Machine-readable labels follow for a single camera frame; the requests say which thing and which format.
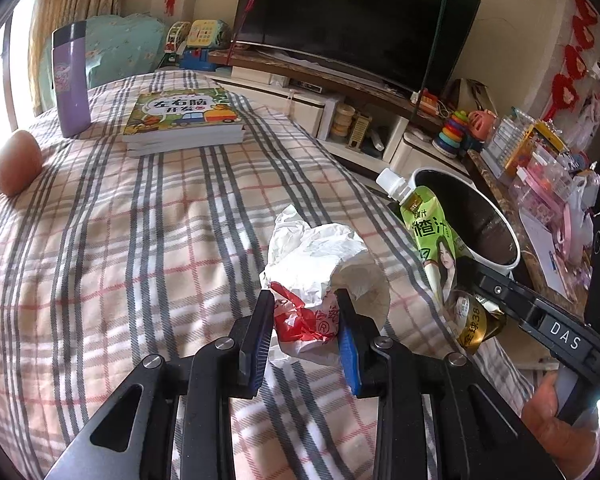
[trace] television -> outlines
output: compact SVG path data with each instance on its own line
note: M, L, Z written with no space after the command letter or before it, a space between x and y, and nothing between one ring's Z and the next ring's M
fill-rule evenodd
M239 0L235 23L248 0ZM357 68L409 91L420 89L442 0L256 0L239 43ZM426 87L449 80L480 0L446 0Z

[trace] brown egg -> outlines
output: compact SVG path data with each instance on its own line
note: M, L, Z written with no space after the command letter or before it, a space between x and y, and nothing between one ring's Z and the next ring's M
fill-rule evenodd
M27 130L17 130L0 149L0 191L6 196L23 192L42 171L38 142Z

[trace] stack of books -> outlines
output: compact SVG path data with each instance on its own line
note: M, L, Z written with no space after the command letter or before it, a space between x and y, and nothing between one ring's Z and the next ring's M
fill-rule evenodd
M122 133L131 156L237 144L244 123L222 87L141 94Z

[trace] plaid bedsheet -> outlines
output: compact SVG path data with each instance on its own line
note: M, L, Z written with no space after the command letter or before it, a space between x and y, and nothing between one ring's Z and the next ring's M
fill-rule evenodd
M26 478L46 474L144 355L193 354L250 312L290 203L312 226L362 236L390 282L386 334L440 358L454 348L404 227L284 115L233 95L242 144L126 155L116 136L141 91L207 84L158 72L93 89L77 139L50 110L31 129L42 174L0 194L0 444ZM475 363L520 412L531 388L498 343ZM376 409L337 368L267 366L258 397L233 403L237 477L370 478ZM174 478L181 442L178 426Z

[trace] purple water bottle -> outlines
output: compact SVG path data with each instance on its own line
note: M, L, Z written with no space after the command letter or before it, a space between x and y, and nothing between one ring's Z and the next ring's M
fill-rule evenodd
M63 137L73 137L91 125L84 37L87 22L75 22L54 31L52 60L58 119Z

